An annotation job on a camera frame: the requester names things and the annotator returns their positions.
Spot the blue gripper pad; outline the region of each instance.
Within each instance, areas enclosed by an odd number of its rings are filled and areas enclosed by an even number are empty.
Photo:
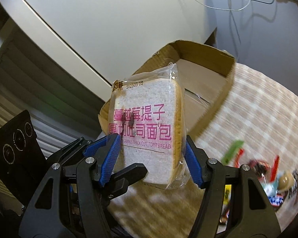
[[[106,183],[109,182],[110,176],[112,174],[112,170],[114,169],[114,166],[116,164],[119,152],[121,148],[121,137],[120,135],[117,135],[115,138],[109,152],[107,153],[107,156],[104,160],[104,163],[102,164],[102,171],[99,183],[102,187]]]
[[[89,145],[86,149],[85,152],[83,153],[84,157],[91,157],[94,156],[97,149],[100,147],[106,146],[106,136],[102,137],[99,140],[96,140],[93,144]]]
[[[193,182],[201,187],[203,184],[202,168],[188,142],[186,143],[186,153],[184,158],[186,160]]]

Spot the bread slice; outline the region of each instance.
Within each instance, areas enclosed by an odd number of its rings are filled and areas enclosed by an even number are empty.
[[[181,157],[182,91],[173,79],[139,83],[115,91],[112,123],[122,136],[124,167],[143,163],[148,170],[144,182],[167,185]],[[124,121],[119,121],[121,112]]]

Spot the white wall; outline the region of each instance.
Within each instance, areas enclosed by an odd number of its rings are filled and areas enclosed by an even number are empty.
[[[227,0],[212,0],[228,8]],[[247,0],[231,0],[232,9]],[[298,3],[276,0],[267,5],[252,1],[242,11],[216,10],[217,46],[238,57],[298,95]]]

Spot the camera lens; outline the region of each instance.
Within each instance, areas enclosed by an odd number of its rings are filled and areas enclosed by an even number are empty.
[[[14,152],[9,144],[5,144],[3,147],[3,157],[8,164],[13,164],[14,162]]]
[[[31,124],[29,124],[28,122],[26,122],[25,123],[25,126],[24,126],[24,130],[25,130],[25,134],[28,137],[31,137],[32,136],[32,127],[31,127]]]
[[[25,138],[23,132],[17,129],[13,134],[14,145],[18,150],[24,150],[25,148]]]

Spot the cardboard flap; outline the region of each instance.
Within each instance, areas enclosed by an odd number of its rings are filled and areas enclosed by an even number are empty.
[[[133,75],[142,72],[152,72],[167,66],[170,62],[175,63],[179,59],[178,52],[171,45],[166,45],[148,59]]]
[[[178,40],[171,45],[177,50],[180,58],[202,65],[226,77],[235,63],[232,55],[214,47],[201,45],[191,41]]]

